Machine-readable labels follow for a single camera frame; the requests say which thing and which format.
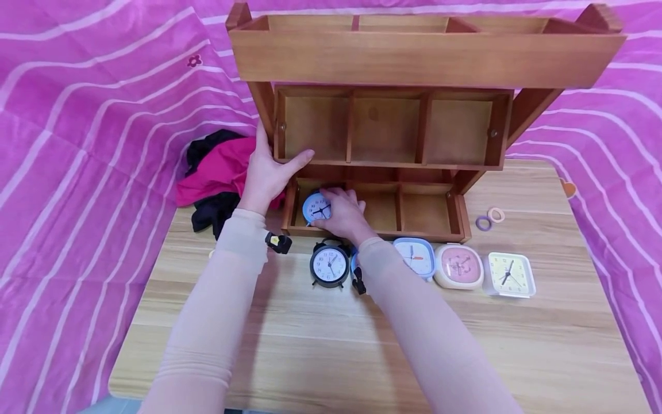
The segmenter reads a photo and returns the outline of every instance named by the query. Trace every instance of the table surface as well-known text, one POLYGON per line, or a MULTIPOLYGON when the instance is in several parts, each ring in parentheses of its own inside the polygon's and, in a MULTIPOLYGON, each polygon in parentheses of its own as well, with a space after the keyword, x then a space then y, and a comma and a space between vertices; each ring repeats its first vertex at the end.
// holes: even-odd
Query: table surface
MULTIPOLYGON (((475 335, 527 413, 649 412, 637 374, 555 170, 507 160, 466 196, 470 221, 492 206, 506 220, 467 243, 528 256, 538 293, 489 297, 435 289, 475 335)), ((170 329, 214 247, 180 209, 110 378, 117 397, 146 395, 170 329)), ((280 218, 269 216, 277 230, 280 218)), ((352 288, 312 287, 315 238, 294 238, 260 275, 233 371, 229 407, 274 413, 429 412, 389 324, 352 288)))

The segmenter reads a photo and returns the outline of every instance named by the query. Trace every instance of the pink bedsheet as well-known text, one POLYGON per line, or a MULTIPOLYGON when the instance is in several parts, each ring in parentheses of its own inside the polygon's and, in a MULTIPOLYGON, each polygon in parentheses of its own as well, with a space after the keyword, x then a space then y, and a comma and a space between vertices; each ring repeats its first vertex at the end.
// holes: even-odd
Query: pink bedsheet
MULTIPOLYGON (((274 3, 250 6, 255 15, 574 19, 589 2, 284 0, 275 11, 274 3)), ((594 89, 564 93, 508 156, 547 160, 577 186, 570 203, 652 410, 662 413, 662 3, 610 4, 630 34, 619 55, 594 89)), ((0 412, 74 413, 107 395, 175 210, 186 144, 219 128, 255 131, 223 25, 231 5, 3 2, 0 412)))

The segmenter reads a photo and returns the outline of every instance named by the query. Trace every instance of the wooden organizer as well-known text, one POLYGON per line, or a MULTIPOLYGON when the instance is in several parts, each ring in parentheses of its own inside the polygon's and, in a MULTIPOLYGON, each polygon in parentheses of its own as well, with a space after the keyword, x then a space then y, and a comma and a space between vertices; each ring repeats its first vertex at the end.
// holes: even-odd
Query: wooden organizer
POLYGON ((591 87, 625 41, 606 5, 541 17, 270 15, 235 3, 240 77, 286 162, 283 231, 322 236, 301 208, 320 186, 354 189, 385 238, 471 237, 463 195, 568 87, 591 87), (514 89, 522 88, 514 98, 514 89))

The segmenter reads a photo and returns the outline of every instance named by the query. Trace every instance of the arm sleeve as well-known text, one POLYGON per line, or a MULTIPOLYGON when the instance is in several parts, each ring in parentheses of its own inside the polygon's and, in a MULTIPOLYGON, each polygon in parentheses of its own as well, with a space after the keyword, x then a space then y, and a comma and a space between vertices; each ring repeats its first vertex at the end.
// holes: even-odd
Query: arm sleeve
POLYGON ((389 320, 433 412, 522 412, 453 309, 391 243, 366 240, 358 260, 365 288, 389 320))
POLYGON ((177 318, 141 412, 222 413, 258 275, 264 217, 237 209, 177 318))

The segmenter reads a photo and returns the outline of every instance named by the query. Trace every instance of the hand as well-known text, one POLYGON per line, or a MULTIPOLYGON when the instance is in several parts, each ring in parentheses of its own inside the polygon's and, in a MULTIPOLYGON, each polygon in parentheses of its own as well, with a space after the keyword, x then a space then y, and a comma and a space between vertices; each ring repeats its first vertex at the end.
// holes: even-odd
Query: hand
POLYGON ((322 188, 320 192, 331 204, 331 218, 315 220, 313 226, 346 238, 357 248, 367 239, 377 237, 363 217, 365 201, 358 201, 354 190, 322 188))
POLYGON ((289 179, 308 164, 314 155, 315 151, 305 150, 287 164, 276 162, 271 156, 262 121, 258 122, 255 151, 248 162, 246 186, 237 208, 265 215, 271 200, 278 197, 289 179))

